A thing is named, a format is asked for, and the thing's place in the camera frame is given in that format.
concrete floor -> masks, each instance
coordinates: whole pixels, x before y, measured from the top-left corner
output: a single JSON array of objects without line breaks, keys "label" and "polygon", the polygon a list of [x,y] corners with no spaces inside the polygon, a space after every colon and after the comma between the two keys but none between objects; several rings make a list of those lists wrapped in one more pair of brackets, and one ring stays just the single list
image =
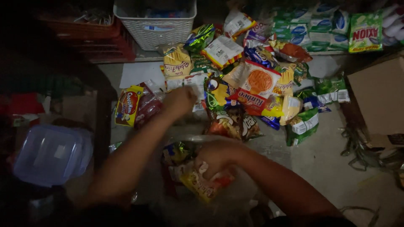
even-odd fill
[{"label": "concrete floor", "polygon": [[[316,72],[327,74],[330,69],[333,71],[335,68],[333,63],[330,65],[322,63],[329,60],[329,57],[315,58],[310,65],[311,74],[317,76]],[[123,64],[106,64],[99,67],[119,93]],[[376,169],[358,172],[348,166],[352,157],[340,156],[346,143],[341,136],[341,129],[344,127],[342,114],[339,112],[338,104],[329,107],[332,112],[320,114],[316,134],[297,147],[286,146],[284,127],[275,131],[262,122],[259,122],[259,125],[266,136],[250,140],[247,144],[257,152],[296,172],[336,207],[364,206],[374,210],[380,208],[380,218],[376,226],[391,226],[404,207],[404,193],[395,185],[394,178],[390,174]],[[174,126],[167,133],[167,137],[186,132],[199,134],[204,123],[201,122],[196,127]],[[111,143],[125,140],[131,131],[129,127],[117,126],[113,122],[111,127]],[[187,190],[184,191],[184,199],[180,202],[164,196],[158,160],[161,146],[165,141],[162,141],[160,148],[155,152],[140,182],[137,203],[149,203],[153,210],[176,226],[190,223],[199,226],[202,223],[204,225],[224,223],[229,220],[232,223],[239,223],[240,226],[247,226],[246,223],[250,222],[248,218],[244,219],[244,214],[251,207],[250,199],[256,199],[256,194],[260,193],[246,174],[241,174],[234,184],[221,193],[217,202],[209,206],[200,204],[192,195],[187,194]],[[282,214],[275,205],[270,204],[270,207],[274,213]],[[346,216],[357,226],[367,226],[372,217],[365,211],[349,211]]]}]

red plastic crate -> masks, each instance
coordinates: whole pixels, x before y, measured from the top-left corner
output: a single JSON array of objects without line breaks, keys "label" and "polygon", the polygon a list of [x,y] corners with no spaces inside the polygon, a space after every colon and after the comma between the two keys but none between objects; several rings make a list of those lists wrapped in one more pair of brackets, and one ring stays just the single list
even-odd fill
[{"label": "red plastic crate", "polygon": [[109,36],[106,33],[89,33],[85,36],[59,36],[68,46],[74,47],[90,61],[133,61],[136,58],[135,40],[115,18]]}]

